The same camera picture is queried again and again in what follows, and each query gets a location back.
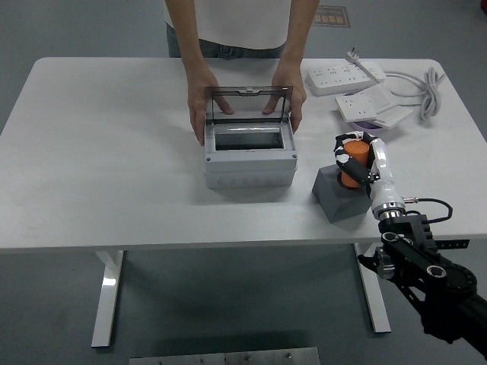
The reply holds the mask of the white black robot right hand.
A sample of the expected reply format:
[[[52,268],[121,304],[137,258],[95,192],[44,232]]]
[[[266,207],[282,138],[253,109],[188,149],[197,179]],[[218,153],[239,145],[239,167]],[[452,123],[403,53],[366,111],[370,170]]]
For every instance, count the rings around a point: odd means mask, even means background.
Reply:
[[[345,143],[361,141],[369,147],[371,156],[368,165],[360,163],[351,152],[345,150]],[[395,190],[395,180],[384,142],[367,132],[349,132],[336,136],[334,147],[336,165],[361,186],[369,188],[371,212],[378,220],[385,217],[399,217],[406,213],[405,200]]]

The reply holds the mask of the person's left hand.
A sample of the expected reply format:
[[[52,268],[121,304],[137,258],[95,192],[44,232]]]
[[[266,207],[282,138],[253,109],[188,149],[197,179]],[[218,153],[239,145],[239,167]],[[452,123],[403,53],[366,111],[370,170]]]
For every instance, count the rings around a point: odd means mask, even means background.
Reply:
[[[295,133],[302,121],[302,107],[307,99],[301,77],[301,64],[281,60],[272,77],[273,87],[292,87],[289,107],[292,132]]]

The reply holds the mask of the person's right hand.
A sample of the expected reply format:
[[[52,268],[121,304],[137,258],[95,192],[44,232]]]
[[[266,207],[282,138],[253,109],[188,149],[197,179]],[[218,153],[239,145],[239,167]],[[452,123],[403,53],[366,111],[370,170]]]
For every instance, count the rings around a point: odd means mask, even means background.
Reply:
[[[208,67],[203,65],[186,73],[187,78],[187,104],[189,107],[189,120],[197,141],[205,145],[205,116],[206,116],[206,89],[219,87],[219,83]]]

